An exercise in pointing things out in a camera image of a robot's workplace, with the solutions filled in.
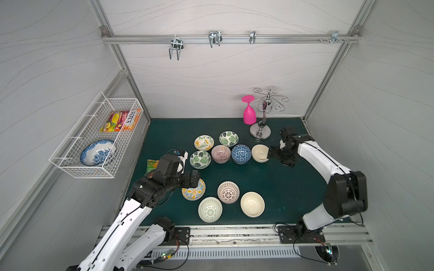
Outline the cream plain bowl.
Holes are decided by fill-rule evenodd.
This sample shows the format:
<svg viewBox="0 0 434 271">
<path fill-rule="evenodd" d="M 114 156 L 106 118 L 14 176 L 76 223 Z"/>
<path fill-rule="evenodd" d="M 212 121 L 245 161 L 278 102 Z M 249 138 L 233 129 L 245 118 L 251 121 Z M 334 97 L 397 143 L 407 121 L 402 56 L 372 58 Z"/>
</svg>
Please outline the cream plain bowl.
<svg viewBox="0 0 434 271">
<path fill-rule="evenodd" d="M 265 163 L 269 161 L 269 158 L 267 157 L 268 153 L 269 148 L 265 145 L 258 144 L 252 148 L 252 157 L 258 163 Z"/>
<path fill-rule="evenodd" d="M 266 205 L 264 199 L 258 193 L 247 192 L 242 196 L 240 206 L 247 217 L 257 218 L 264 212 Z"/>
</svg>

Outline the green lattice pattern bowl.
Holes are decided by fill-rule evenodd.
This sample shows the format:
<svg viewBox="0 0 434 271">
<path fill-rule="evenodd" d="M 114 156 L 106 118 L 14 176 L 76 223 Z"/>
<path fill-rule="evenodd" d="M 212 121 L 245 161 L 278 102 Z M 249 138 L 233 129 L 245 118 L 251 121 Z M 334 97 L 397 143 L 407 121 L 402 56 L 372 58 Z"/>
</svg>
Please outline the green lattice pattern bowl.
<svg viewBox="0 0 434 271">
<path fill-rule="evenodd" d="M 223 206 L 219 199 L 207 197 L 201 201 L 198 207 L 198 214 L 206 223 L 216 222 L 223 213 Z"/>
</svg>

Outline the maroon lattice pattern bowl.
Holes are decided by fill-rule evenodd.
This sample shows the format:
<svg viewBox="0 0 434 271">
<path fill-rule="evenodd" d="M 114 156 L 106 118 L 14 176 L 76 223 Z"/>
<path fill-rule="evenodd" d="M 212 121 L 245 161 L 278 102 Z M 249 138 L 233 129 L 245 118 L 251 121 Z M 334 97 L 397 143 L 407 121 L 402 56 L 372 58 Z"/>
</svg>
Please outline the maroon lattice pattern bowl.
<svg viewBox="0 0 434 271">
<path fill-rule="evenodd" d="M 234 204 L 240 196 L 240 190 L 234 182 L 225 181 L 219 185 L 217 194 L 221 202 Z"/>
</svg>

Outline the blue triangle pattern bowl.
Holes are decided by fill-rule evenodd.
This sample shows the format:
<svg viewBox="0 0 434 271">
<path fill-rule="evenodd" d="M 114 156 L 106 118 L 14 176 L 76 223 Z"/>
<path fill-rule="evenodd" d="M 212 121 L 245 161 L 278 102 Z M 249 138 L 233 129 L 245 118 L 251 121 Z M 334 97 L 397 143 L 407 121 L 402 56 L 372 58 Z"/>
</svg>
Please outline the blue triangle pattern bowl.
<svg viewBox="0 0 434 271">
<path fill-rule="evenodd" d="M 246 164 L 252 158 L 252 151 L 247 145 L 238 144 L 232 148 L 231 158 L 237 164 Z"/>
</svg>

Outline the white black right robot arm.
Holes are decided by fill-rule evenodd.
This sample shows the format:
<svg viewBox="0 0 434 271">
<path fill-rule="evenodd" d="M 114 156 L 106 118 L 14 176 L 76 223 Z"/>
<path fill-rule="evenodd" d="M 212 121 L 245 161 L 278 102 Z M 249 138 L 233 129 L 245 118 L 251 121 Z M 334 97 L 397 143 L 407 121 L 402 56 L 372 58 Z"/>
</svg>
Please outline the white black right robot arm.
<svg viewBox="0 0 434 271">
<path fill-rule="evenodd" d="M 298 236 L 315 232 L 334 222 L 361 215 L 368 209 L 367 179 L 361 171 L 353 171 L 327 154 L 308 134 L 296 134 L 292 126 L 280 131 L 279 146 L 269 148 L 268 158 L 294 167 L 298 157 L 316 169 L 327 184 L 323 203 L 303 215 L 296 224 Z"/>
</svg>

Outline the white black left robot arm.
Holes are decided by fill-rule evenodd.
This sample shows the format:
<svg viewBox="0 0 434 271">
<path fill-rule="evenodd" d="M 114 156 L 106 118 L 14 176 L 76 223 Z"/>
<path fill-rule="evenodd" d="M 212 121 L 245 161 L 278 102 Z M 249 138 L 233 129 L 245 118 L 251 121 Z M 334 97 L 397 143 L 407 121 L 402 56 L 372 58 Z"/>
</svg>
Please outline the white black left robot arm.
<svg viewBox="0 0 434 271">
<path fill-rule="evenodd" d="M 188 152 L 177 149 L 164 154 L 157 168 L 146 173 L 134 185 L 117 218 L 98 245 L 79 264 L 69 271 L 131 271 L 157 246 L 172 241 L 178 243 L 175 223 L 166 217 L 154 220 L 146 232 L 128 245 L 136 229 L 169 192 L 177 188 L 197 187 L 197 170 L 185 169 Z"/>
</svg>

